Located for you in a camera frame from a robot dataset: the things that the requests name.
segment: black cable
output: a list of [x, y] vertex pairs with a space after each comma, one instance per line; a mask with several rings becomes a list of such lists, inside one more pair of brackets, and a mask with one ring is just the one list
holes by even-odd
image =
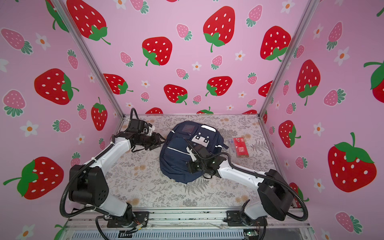
[[308, 209], [307, 209], [307, 206], [305, 205], [304, 201], [300, 198], [300, 196], [299, 196], [299, 195], [298, 195], [298, 194], [297, 194], [297, 193], [296, 193], [290, 186], [288, 186], [288, 185], [285, 184], [284, 182], [279, 181], [279, 180], [277, 180], [277, 179], [275, 179], [275, 178], [273, 178], [273, 177], [269, 177], [269, 176], [261, 175], [261, 174], [258, 174], [258, 173], [256, 173], [256, 172], [250, 172], [250, 171], [245, 170], [245, 169], [243, 169], [243, 168], [236, 167], [236, 166], [233, 165], [233, 163], [231, 162], [231, 156], [230, 156], [228, 153], [226, 153], [226, 152], [220, 152], [220, 153], [217, 153], [217, 154], [215, 154], [215, 155], [213, 155], [213, 156], [210, 156], [210, 157], [208, 157], [208, 158], [204, 158], [204, 157], [202, 157], [202, 156], [201, 156], [201, 155], [194, 149], [194, 147], [192, 146], [192, 144], [191, 144], [189, 141], [187, 141], [187, 143], [188, 143], [188, 145], [189, 145], [189, 146], [196, 152], [197, 156], [198, 156], [199, 158], [201, 158], [202, 160], [209, 160], [209, 159], [212, 159], [212, 158], [217, 157], [217, 156], [219, 156], [219, 155], [226, 155], [226, 156], [228, 157], [228, 163], [229, 163], [229, 165], [230, 165], [233, 169], [236, 169], [236, 170], [238, 170], [238, 171], [240, 171], [240, 172], [244, 172], [244, 173], [246, 173], [246, 174], [253, 175], [253, 176], [255, 176], [255, 177], [260, 177], [260, 178], [263, 178], [263, 179], [268, 179], [268, 180], [270, 180], [270, 181], [273, 181], [273, 182], [275, 182], [275, 183], [281, 185], [282, 187], [284, 187], [285, 189], [287, 189], [287, 190], [288, 190], [294, 197], [296, 197], [296, 199], [298, 200], [298, 202], [300, 203], [300, 205], [301, 205], [301, 207], [302, 207], [302, 209], [303, 209], [303, 216], [302, 216], [302, 217], [293, 215], [293, 214], [291, 214], [291, 213], [289, 213], [289, 212], [288, 212], [286, 215], [289, 216], [289, 217], [291, 217], [291, 218], [293, 218], [293, 219], [295, 219], [295, 220], [298, 220], [298, 221], [305, 221], [305, 220], [308, 219]]

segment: metal corner post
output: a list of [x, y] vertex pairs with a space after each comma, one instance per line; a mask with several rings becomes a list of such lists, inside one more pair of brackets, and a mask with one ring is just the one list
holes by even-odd
[[79, 47], [81, 53], [85, 57], [85, 60], [89, 64], [92, 72], [95, 74], [96, 78], [98, 79], [99, 84], [101, 85], [101, 88], [104, 90], [104, 92], [107, 95], [112, 106], [115, 108], [116, 113], [122, 119], [124, 117], [124, 112], [121, 109], [116, 98], [113, 96], [113, 93], [110, 90], [109, 85], [108, 85], [107, 81], [105, 80], [103, 73], [101, 72], [99, 66], [97, 65], [96, 60], [93, 58], [91, 51], [89, 50], [89, 48], [85, 44], [85, 42], [83, 40], [83, 36], [80, 34], [79, 30], [76, 27], [76, 24], [74, 23], [73, 19], [71, 18], [71, 15], [69, 14], [69, 11], [68, 11], [66, 4], [65, 4], [65, 0], [52, 0], [52, 2], [55, 5], [55, 8], [56, 8], [57, 12], [59, 13], [61, 19], [63, 20], [64, 24], [67, 26], [67, 28], [68, 28], [70, 34], [72, 35], [74, 41], [76, 42], [77, 46]]

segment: floral tablecloth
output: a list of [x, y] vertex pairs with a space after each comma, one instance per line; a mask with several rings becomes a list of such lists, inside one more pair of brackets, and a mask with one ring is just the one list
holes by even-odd
[[[257, 171], [275, 169], [256, 116], [253, 115], [147, 115], [139, 116], [156, 127], [155, 132], [166, 137], [183, 121], [194, 121], [219, 130], [225, 143], [233, 137], [243, 137], [248, 158], [236, 158], [233, 163]], [[122, 130], [127, 128], [126, 121]], [[126, 152], [106, 174], [109, 191], [134, 207], [225, 207], [241, 206], [248, 199], [258, 198], [257, 192], [228, 179], [200, 177], [183, 184], [162, 174], [159, 165], [161, 148], [152, 151]]]

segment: red strawberry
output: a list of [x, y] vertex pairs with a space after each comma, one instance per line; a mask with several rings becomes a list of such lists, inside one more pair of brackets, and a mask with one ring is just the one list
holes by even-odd
[[204, 23], [203, 33], [205, 40], [220, 47], [228, 43], [235, 31], [235, 11], [229, 6], [220, 8]]
[[193, 98], [193, 104], [198, 105], [200, 102], [201, 102], [201, 96], [200, 95], [196, 95]]
[[211, 107], [209, 107], [208, 110], [206, 110], [206, 109], [200, 110], [196, 114], [213, 114], [213, 112], [211, 112]]
[[188, 73], [184, 69], [181, 69], [181, 68], [176, 69], [176, 74], [179, 78], [182, 78], [184, 80], [189, 78]]
[[291, 35], [279, 26], [273, 26], [264, 35], [260, 48], [260, 56], [265, 60], [273, 60], [283, 55], [291, 42]]
[[207, 94], [210, 93], [213, 96], [221, 96], [226, 93], [229, 87], [232, 85], [232, 78], [228, 76], [214, 77], [207, 82]]
[[355, 134], [351, 132], [353, 145], [341, 142], [328, 152], [328, 165], [336, 187], [353, 192], [368, 185], [376, 177], [376, 167], [368, 153], [355, 147]]
[[151, 108], [145, 114], [163, 114], [160, 108]]
[[288, 107], [285, 111], [287, 114], [291, 115], [294, 111], [296, 111], [296, 103], [288, 104]]
[[[308, 202], [310, 199], [307, 198], [306, 200], [304, 200], [304, 197], [303, 197], [303, 193], [301, 192], [300, 188], [297, 186], [296, 183], [294, 182], [291, 182], [289, 184], [289, 186], [299, 195], [299, 197], [304, 201], [304, 202]], [[296, 204], [296, 207], [301, 207], [301, 205], [299, 204], [299, 201], [297, 201], [297, 199], [295, 198], [295, 204]]]
[[345, 100], [345, 95], [346, 93], [343, 89], [338, 89], [337, 91], [333, 89], [324, 97], [324, 104], [333, 107], [336, 103], [342, 103]]
[[305, 157], [296, 158], [295, 163], [296, 163], [296, 166], [298, 166], [300, 169], [307, 168], [308, 166], [308, 162], [307, 162], [307, 159], [305, 159]]
[[189, 31], [186, 25], [178, 24], [176, 30], [179, 37], [184, 38], [184, 40], [189, 41], [192, 39], [192, 32]]
[[95, 103], [95, 105], [93, 105], [91, 109], [91, 117], [92, 117], [93, 124], [96, 127], [96, 130], [101, 131], [104, 128], [105, 123], [107, 121], [108, 112], [105, 106], [101, 104], [99, 97], [98, 99], [99, 99], [99, 102]]
[[287, 120], [280, 124], [278, 131], [281, 140], [283, 141], [284, 145], [288, 148], [292, 147], [295, 144], [295, 138], [301, 138], [301, 136], [296, 137], [296, 127], [290, 120]]
[[341, 38], [342, 33], [343, 33], [343, 23], [338, 22], [333, 27], [332, 31], [329, 33], [328, 42], [327, 42], [328, 51], [331, 51], [337, 45], [337, 40]]
[[56, 188], [64, 178], [63, 169], [52, 159], [38, 157], [22, 170], [22, 176], [7, 180], [3, 185], [20, 179], [17, 191], [26, 199], [37, 199]]
[[256, 22], [262, 17], [262, 12], [263, 6], [260, 4], [250, 10], [248, 13], [249, 18], [247, 18], [247, 26], [251, 28], [256, 25]]
[[126, 66], [133, 67], [132, 58], [125, 52], [120, 52], [120, 59], [123, 63], [125, 63]]
[[294, 58], [299, 58], [304, 53], [304, 46], [300, 45], [296, 48], [295, 52], [293, 53]]
[[154, 65], [165, 65], [172, 53], [172, 43], [164, 36], [145, 39], [142, 48], [144, 56], [148, 58], [146, 66], [148, 66], [148, 61]]
[[256, 73], [250, 73], [250, 74], [248, 75], [248, 80], [247, 80], [247, 82], [249, 82], [249, 84], [253, 85], [253, 84], [256, 83], [256, 81], [257, 81]]
[[362, 233], [362, 225], [354, 216], [349, 216], [346, 212], [338, 212], [335, 214], [336, 221], [349, 232], [355, 231], [357, 234]]
[[248, 102], [247, 108], [251, 108], [256, 104], [257, 100], [256, 98], [252, 99], [251, 101]]
[[288, 90], [289, 90], [289, 81], [288, 81], [288, 79], [287, 80], [285, 80], [285, 82], [284, 82], [284, 87], [283, 87], [283, 95], [285, 96], [285, 95], [287, 95], [287, 93], [288, 93]]
[[104, 148], [105, 148], [105, 141], [104, 141], [103, 138], [100, 138], [100, 139], [99, 139], [99, 145], [100, 145], [100, 149], [101, 149], [101, 150], [104, 150]]
[[320, 83], [320, 71], [312, 60], [306, 60], [301, 66], [299, 77], [296, 82], [296, 92], [301, 98], [306, 98], [304, 106], [307, 105], [308, 96], [314, 94]]
[[62, 119], [62, 120], [56, 120], [55, 122], [53, 122], [53, 130], [55, 130], [56, 132], [60, 131], [60, 132], [66, 132], [66, 131], [69, 131], [71, 129], [71, 124], [65, 120], [65, 119]]
[[167, 84], [164, 86], [164, 93], [166, 94], [167, 99], [172, 103], [185, 102], [185, 104], [187, 105], [187, 102], [185, 100], [188, 97], [188, 92], [185, 88], [172, 84]]
[[94, 41], [107, 36], [107, 23], [102, 15], [82, 0], [67, 0], [67, 8], [81, 35]]
[[77, 105], [77, 111], [79, 111], [79, 117], [82, 120], [87, 119], [87, 110], [84, 108], [84, 105], [82, 104]]
[[269, 128], [269, 134], [270, 135], [273, 135], [275, 133], [275, 127], [274, 126], [271, 126], [270, 128]]
[[128, 90], [128, 84], [124, 78], [115, 75], [115, 74], [106, 74], [103, 73], [105, 79], [107, 80], [109, 87], [111, 88], [114, 94], [124, 94], [126, 91], [133, 92], [133, 90]]
[[25, 108], [25, 101], [22, 94], [17, 90], [10, 90], [4, 96], [3, 103], [6, 105], [4, 111], [13, 118], [24, 113], [22, 109]]
[[371, 89], [373, 96], [384, 103], [384, 62], [368, 62], [364, 67], [369, 65], [380, 65], [371, 75]]
[[272, 85], [272, 81], [262, 85], [260, 88], [259, 88], [259, 95], [263, 96], [263, 97], [266, 97], [266, 95], [268, 94], [269, 92], [269, 89], [271, 88], [271, 85]]
[[147, 102], [149, 100], [149, 94], [147, 92], [143, 92], [140, 96], [143, 102]]
[[75, 152], [72, 155], [71, 167], [73, 167], [75, 165], [80, 165], [80, 153], [78, 153], [78, 152]]
[[28, 41], [24, 41], [24, 38], [20, 33], [10, 30], [8, 28], [1, 28], [0, 31], [3, 35], [3, 38], [8, 42], [8, 44], [12, 48], [20, 50], [22, 53], [28, 55], [33, 53], [32, 46]]
[[69, 55], [68, 56], [68, 62], [73, 67], [73, 69], [77, 69], [77, 67], [79, 65], [79, 61], [76, 58], [76, 54], [74, 53], [74, 51], [72, 51], [72, 49], [70, 49], [70, 50], [68, 50], [68, 55]]
[[59, 105], [68, 104], [73, 97], [71, 80], [62, 70], [53, 68], [35, 79], [36, 92], [45, 99]]
[[149, 12], [149, 6], [147, 5], [146, 1], [143, 1], [143, 0], [130, 0], [130, 1], [132, 4], [132, 7], [136, 11], [140, 11], [141, 14], [147, 14], [147, 12]]

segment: white flower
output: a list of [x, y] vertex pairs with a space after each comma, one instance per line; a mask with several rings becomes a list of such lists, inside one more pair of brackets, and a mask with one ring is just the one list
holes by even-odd
[[88, 77], [89, 77], [89, 82], [95, 83], [95, 76], [93, 75], [93, 73], [89, 74]]
[[319, 23], [319, 26], [317, 26], [317, 28], [315, 30], [313, 30], [313, 39], [315, 38], [319, 38], [320, 37], [320, 32], [323, 30], [323, 26], [320, 25]]
[[339, 4], [339, 6], [341, 6], [342, 3], [343, 3], [343, 1], [344, 1], [344, 0], [336, 0], [335, 4]]
[[84, 139], [85, 139], [85, 136], [81, 135], [81, 133], [79, 133], [79, 137], [76, 138], [79, 145], [84, 143]]
[[19, 235], [17, 235], [17, 237], [15, 239], [20, 239], [20, 240], [25, 240], [27, 239], [28, 237], [31, 237], [33, 236], [33, 228], [35, 227], [35, 225], [31, 225], [30, 227], [28, 226], [24, 226], [23, 227], [23, 231], [22, 233], [20, 233]]
[[125, 8], [125, 3], [127, 2], [127, 0], [113, 0], [115, 3], [116, 3], [116, 8], [117, 9], [120, 9], [120, 8], [122, 8], [122, 9], [126, 9]]
[[321, 235], [322, 239], [324, 239], [324, 240], [332, 240], [331, 237], [329, 236], [329, 232], [328, 231], [324, 231], [323, 229], [321, 229], [321, 232], [322, 232], [322, 235]]
[[143, 80], [141, 80], [141, 85], [144, 86], [145, 88], [148, 88], [148, 86], [150, 86], [148, 81], [143, 81]]
[[241, 93], [239, 93], [239, 98], [244, 98], [246, 95], [246, 93], [244, 93], [244, 91], [242, 91]]
[[0, 70], [3, 72], [7, 72], [7, 69], [5, 68], [5, 65], [7, 65], [9, 62], [5, 59], [0, 58]]
[[342, 50], [342, 49], [339, 49], [339, 51], [337, 52], [337, 57], [335, 58], [335, 60], [333, 60], [334, 62], [339, 62], [339, 66], [341, 66], [341, 64], [343, 63], [344, 60], [347, 60], [349, 58], [349, 54], [347, 54], [349, 50], [349, 47], [347, 47], [346, 49]]
[[44, 50], [47, 49], [47, 47], [50, 47], [51, 45], [47, 42], [47, 37], [46, 36], [40, 36], [38, 33], [36, 33], [36, 43], [41, 45]]
[[29, 135], [37, 135], [36, 129], [39, 127], [37, 124], [32, 124], [31, 121], [26, 122], [26, 126], [21, 126], [20, 129], [25, 131], [25, 136], [28, 137]]
[[322, 189], [325, 189], [324, 185], [321, 184], [321, 179], [316, 180], [316, 178], [314, 178], [313, 180], [314, 180], [313, 187], [317, 188], [317, 190], [319, 190], [319, 192], [321, 192]]
[[280, 13], [283, 13], [283, 12], [289, 13], [291, 7], [293, 7], [294, 5], [295, 3], [293, 3], [292, 0], [283, 2], [283, 8], [281, 9]]
[[235, 53], [235, 56], [236, 56], [235, 60], [240, 60], [240, 61], [242, 61], [242, 60], [243, 60], [243, 57], [245, 56], [245, 53], [243, 53], [243, 50], [241, 50], [240, 52]]
[[321, 122], [317, 125], [314, 124], [313, 127], [314, 127], [313, 134], [317, 133], [317, 135], [319, 135], [319, 137], [321, 136], [321, 132], [323, 132], [325, 130], [323, 127], [321, 127]]
[[195, 70], [200, 71], [201, 65], [198, 62], [196, 62], [195, 64], [192, 64], [192, 67], [194, 71]]

